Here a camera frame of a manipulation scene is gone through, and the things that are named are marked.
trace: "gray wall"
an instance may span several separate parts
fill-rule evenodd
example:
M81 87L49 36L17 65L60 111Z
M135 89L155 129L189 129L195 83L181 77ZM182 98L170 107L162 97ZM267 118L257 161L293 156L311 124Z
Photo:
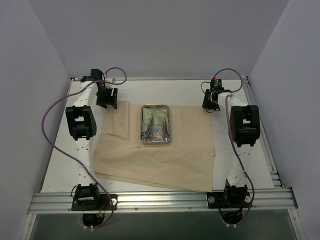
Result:
M282 181L308 239L320 228L320 1L290 0L250 82Z
M29 0L71 77L248 75L288 0ZM235 77L225 72L222 77Z
M0 1L0 233L15 240L51 149L41 134L46 108L66 94L70 79L27 0ZM47 132L55 138L61 108Z

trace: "purple cable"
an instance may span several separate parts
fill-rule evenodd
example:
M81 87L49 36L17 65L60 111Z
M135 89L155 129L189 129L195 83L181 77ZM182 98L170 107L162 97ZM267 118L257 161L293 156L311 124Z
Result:
M236 92L240 91L241 88L243 87L243 79L242 79L240 73L237 72L236 70L234 70L232 68L224 68L224 69L221 69L220 71L218 71L213 77L215 78L218 73L220 73L222 71L225 71L225 70L231 70L231 71L235 72L239 76L239 78L241 80L240 87L237 90L232 91L231 93L233 94L233 93L236 93ZM248 216L248 214L250 212L250 209L252 207L252 203L253 203L253 201L255 199L255 187L254 187L254 184L253 184L251 178L249 177L248 173L246 172L246 169L245 169L240 157L238 156L235 143L234 143L234 141L232 139L232 132L231 132L231 126L230 126L230 117L229 117L229 106L228 106L228 98L232 97L232 94L227 95L226 98L225 98L225 113L226 113L226 122L227 122L227 125L228 125L228 136L229 136L229 139L230 139L230 142L231 142L231 146L232 146L233 152L234 152L236 158L238 159L238 161L240 163L240 166L241 166L241 169L243 170L244 175L248 179L248 181L249 181L249 183L251 185L251 188L252 188L252 196L251 196L251 201L250 201L249 207L248 207L245 215L243 216L243 218L238 223L234 224L234 225L238 225Z
M122 69L119 68L119 67L112 67L112 68L108 69L105 73L107 74L107 72L108 72L109 70L111 70L111 69L120 69L120 70L124 73L124 75L125 75L124 81L122 81L121 83L112 83L112 82L108 82L108 81L104 81L104 80L92 81L92 82L90 82L86 87L84 87L83 89L81 89L80 91L75 92L75 93L71 93L71 94L69 94L69 95L67 95L67 96L64 96L64 97L60 98L60 99L57 100L56 102L54 102L54 103L47 109L47 111L45 111L45 113L44 113L44 115L43 115L43 117L42 117L42 121L41 121L41 131L42 131L42 134L43 134L45 140L46 140L54 149L58 150L60 153L66 155L67 157L75 160L78 164L80 164L80 165L84 168L84 170L88 173L88 175L92 178L92 180L95 181L95 182L98 184L98 186L105 192L106 196L107 196L108 199L110 200L110 204L111 204L111 207L112 207L110 216L109 216L107 219L104 218L103 222L102 222L101 224L95 226L94 228L102 227L103 225L105 225L105 224L112 218L112 216L113 216L113 214L114 214L114 205L113 205L113 203L112 203L112 198L111 198L111 196L109 195L108 191L104 188L104 186L102 186L102 184L95 178L95 176L93 176L93 175L91 174L91 172L87 169L87 167L86 167L79 159L77 159L76 157L74 157L74 156L70 155L69 153L63 151L63 150L60 149L59 147L57 147L57 146L48 138L48 136L47 136L47 134L46 134L46 131L45 131L45 119L46 119L48 113L51 111L51 109L52 109L55 105L57 105L58 103L60 103L61 101L65 100L65 99L67 99L67 98L69 98L69 97L72 97L72 96L81 94L82 92L84 92L84 91L85 91L90 85L92 85L92 84L96 84L96 83L107 83L107 84L113 84L113 85L120 85L120 84L124 84L124 83L127 81L127 74L125 73L124 70L122 70Z

